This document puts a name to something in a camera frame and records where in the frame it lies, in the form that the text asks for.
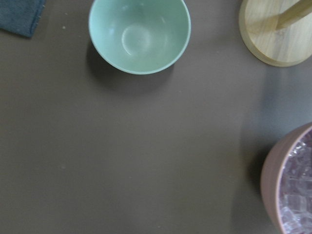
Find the grey folded cloth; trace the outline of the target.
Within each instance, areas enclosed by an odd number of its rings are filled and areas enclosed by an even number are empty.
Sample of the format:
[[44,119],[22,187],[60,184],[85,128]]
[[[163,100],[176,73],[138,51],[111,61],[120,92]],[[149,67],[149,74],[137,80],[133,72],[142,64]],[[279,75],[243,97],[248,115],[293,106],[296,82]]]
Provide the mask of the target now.
[[44,0],[1,0],[0,28],[31,38],[41,18],[45,3]]

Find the wooden cup tree stand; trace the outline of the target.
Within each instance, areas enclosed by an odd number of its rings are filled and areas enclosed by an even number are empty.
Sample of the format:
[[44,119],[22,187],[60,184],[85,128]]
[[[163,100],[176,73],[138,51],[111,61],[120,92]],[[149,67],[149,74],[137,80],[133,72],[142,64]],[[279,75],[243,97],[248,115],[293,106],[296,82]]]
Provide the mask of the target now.
[[246,47],[262,62],[297,65],[312,55],[312,2],[244,0],[239,30]]

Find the pink bowl with ice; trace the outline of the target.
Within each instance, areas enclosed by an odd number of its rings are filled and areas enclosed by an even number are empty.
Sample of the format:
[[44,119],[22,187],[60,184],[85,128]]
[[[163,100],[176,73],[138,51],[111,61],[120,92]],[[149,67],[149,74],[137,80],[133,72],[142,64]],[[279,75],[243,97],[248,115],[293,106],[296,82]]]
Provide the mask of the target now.
[[283,234],[312,232],[312,125],[282,137],[264,162],[261,196],[265,209]]

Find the mint green bowl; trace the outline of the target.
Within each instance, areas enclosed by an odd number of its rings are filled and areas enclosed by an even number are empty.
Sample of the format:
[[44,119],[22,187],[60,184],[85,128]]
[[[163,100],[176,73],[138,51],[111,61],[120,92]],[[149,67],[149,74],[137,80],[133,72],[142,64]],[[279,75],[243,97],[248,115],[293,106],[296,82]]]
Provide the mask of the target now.
[[191,17],[183,0],[95,0],[88,29],[108,64],[149,75],[172,66],[185,52]]

